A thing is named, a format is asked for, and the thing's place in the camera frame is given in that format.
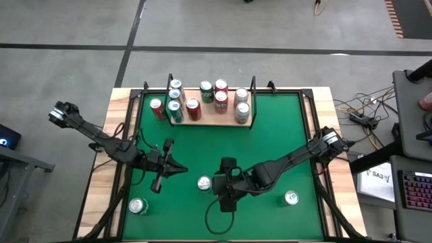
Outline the white SA3 sign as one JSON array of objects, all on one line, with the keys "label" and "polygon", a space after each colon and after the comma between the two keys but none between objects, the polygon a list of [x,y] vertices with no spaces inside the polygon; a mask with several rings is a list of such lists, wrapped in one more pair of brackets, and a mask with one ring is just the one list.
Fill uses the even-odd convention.
[{"label": "white SA3 sign", "polygon": [[358,173],[356,189],[361,194],[393,203],[395,199],[391,164],[382,163]]}]

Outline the grey desk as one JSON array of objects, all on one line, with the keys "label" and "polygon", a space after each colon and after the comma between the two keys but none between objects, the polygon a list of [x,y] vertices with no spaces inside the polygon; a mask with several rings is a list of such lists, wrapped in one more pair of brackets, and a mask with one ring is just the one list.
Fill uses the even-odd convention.
[{"label": "grey desk", "polygon": [[427,141],[416,139],[417,134],[425,131],[425,111],[420,108],[419,101],[432,92],[432,78],[425,78],[420,84],[414,84],[406,78],[403,71],[394,71],[392,78],[404,154],[414,159],[432,161],[432,146]]},{"label": "grey desk", "polygon": [[396,204],[394,217],[397,238],[413,243],[432,243],[432,212],[404,208],[398,183],[398,170],[432,173],[432,163],[396,155],[392,156],[390,161]]}]

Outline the black power strip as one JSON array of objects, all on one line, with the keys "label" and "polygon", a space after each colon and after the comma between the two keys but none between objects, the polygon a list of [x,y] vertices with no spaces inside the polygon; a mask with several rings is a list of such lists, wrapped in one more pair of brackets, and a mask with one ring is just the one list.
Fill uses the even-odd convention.
[{"label": "black power strip", "polygon": [[374,130],[379,123],[375,118],[357,112],[351,113],[349,120],[370,130]]}]

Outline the black diagonal desk strut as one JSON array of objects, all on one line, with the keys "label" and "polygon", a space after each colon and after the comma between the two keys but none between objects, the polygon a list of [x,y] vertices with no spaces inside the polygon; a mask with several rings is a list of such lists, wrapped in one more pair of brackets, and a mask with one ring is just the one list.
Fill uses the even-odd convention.
[{"label": "black diagonal desk strut", "polygon": [[362,173],[372,167],[389,161],[390,157],[393,155],[402,156],[403,154],[402,141],[395,140],[373,153],[350,162],[350,171],[352,174]]}]

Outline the black orange-striped floor mat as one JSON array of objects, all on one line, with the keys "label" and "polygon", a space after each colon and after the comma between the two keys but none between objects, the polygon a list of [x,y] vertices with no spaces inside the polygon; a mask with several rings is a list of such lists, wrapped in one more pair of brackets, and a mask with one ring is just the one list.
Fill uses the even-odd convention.
[{"label": "black orange-striped floor mat", "polygon": [[432,0],[384,0],[398,38],[432,40]]}]

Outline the black device with blue light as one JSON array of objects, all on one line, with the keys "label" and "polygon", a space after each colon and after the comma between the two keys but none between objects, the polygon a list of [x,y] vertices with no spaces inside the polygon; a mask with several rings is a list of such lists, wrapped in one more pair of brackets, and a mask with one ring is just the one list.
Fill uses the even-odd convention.
[{"label": "black device with blue light", "polygon": [[22,135],[0,124],[0,146],[15,150]]}]

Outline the green table mat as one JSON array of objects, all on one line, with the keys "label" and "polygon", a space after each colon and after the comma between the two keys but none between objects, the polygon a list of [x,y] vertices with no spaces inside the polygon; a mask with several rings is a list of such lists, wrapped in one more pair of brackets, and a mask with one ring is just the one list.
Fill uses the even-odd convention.
[{"label": "green table mat", "polygon": [[[310,164],[283,173],[272,191],[246,196],[234,214],[222,213],[211,192],[200,192],[197,181],[212,176],[222,157],[233,157],[242,169],[278,159],[306,144],[300,101],[295,94],[263,94],[257,98],[253,127],[170,126],[145,104],[140,124],[145,143],[162,146],[174,140],[173,157],[188,171],[165,179],[151,191],[153,173],[134,170],[131,198],[144,198],[146,215],[126,213],[126,240],[320,240],[323,237]],[[293,190],[296,205],[281,207],[277,199]]]}]

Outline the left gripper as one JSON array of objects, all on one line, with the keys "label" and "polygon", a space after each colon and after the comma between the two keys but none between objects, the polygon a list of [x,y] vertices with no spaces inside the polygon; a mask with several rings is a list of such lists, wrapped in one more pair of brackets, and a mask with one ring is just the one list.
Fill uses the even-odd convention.
[{"label": "left gripper", "polygon": [[148,153],[143,154],[143,171],[157,173],[156,178],[152,181],[151,190],[159,194],[161,191],[161,181],[163,178],[174,176],[178,173],[186,173],[188,168],[179,164],[172,156],[174,140],[167,138],[163,145],[164,156],[155,148]]}]

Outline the grey metal cart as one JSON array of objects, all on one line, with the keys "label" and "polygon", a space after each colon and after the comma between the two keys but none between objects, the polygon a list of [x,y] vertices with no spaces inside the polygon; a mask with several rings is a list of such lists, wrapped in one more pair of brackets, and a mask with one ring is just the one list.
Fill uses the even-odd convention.
[{"label": "grey metal cart", "polygon": [[39,168],[51,173],[55,165],[28,157],[4,146],[0,146],[0,163],[6,167],[4,186],[1,185],[0,176],[0,243],[5,243],[32,172]]}]

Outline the white and red Spindrift can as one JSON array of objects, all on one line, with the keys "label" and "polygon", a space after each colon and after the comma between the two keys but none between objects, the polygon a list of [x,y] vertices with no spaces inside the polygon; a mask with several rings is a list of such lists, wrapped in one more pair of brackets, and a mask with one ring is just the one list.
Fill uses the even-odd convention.
[{"label": "white and red Spindrift can", "polygon": [[250,105],[246,102],[237,104],[236,107],[236,121],[239,124],[245,124],[248,121],[250,115]]},{"label": "white and red Spindrift can", "polygon": [[238,88],[234,94],[234,108],[236,108],[239,103],[247,103],[248,98],[248,90],[245,88]]}]

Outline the backlit black keyboard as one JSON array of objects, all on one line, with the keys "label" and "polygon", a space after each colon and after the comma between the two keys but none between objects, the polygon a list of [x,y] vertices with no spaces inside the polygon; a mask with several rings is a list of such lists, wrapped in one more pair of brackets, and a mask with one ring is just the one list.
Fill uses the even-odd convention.
[{"label": "backlit black keyboard", "polygon": [[432,212],[432,173],[398,170],[398,183],[404,208]]}]

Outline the red cup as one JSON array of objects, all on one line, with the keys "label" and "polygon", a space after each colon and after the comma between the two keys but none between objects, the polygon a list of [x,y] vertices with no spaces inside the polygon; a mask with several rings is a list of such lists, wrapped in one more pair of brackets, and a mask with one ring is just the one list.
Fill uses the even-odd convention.
[{"label": "red cup", "polygon": [[421,98],[418,105],[422,110],[432,112],[432,92]]}]

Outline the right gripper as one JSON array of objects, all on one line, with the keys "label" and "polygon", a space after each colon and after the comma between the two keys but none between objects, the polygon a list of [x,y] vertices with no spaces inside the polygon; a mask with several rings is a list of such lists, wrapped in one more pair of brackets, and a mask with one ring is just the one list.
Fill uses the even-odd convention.
[{"label": "right gripper", "polygon": [[237,209],[235,200],[240,200],[257,189],[251,175],[232,175],[230,171],[235,167],[236,158],[222,157],[219,171],[224,174],[215,174],[212,177],[212,191],[214,195],[220,196],[219,206],[222,213],[234,213]]}]

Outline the red can with black label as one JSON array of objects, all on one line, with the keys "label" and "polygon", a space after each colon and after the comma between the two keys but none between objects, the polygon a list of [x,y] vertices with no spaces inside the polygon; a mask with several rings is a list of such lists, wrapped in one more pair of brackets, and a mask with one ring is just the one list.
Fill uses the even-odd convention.
[{"label": "red can with black label", "polygon": [[188,117],[192,121],[198,121],[202,117],[200,102],[197,99],[188,99],[186,101]]}]

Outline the wooden shelf with black frame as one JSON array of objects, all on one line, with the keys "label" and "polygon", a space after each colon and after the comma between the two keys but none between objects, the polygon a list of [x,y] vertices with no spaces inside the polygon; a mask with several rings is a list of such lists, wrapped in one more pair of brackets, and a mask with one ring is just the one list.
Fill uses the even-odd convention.
[{"label": "wooden shelf with black frame", "polygon": [[202,111],[202,117],[198,121],[192,121],[187,114],[184,115],[182,122],[177,123],[171,113],[168,111],[168,92],[165,95],[165,114],[168,118],[168,122],[171,125],[189,125],[189,126],[243,126],[253,127],[255,118],[257,116],[257,87],[255,77],[252,77],[250,88],[247,89],[248,99],[247,104],[249,105],[250,113],[246,118],[246,122],[239,124],[236,121],[236,110],[234,109],[234,96],[236,93],[235,88],[230,88],[227,93],[227,111],[225,113],[218,113],[215,110],[215,103],[202,103],[200,107]]}]

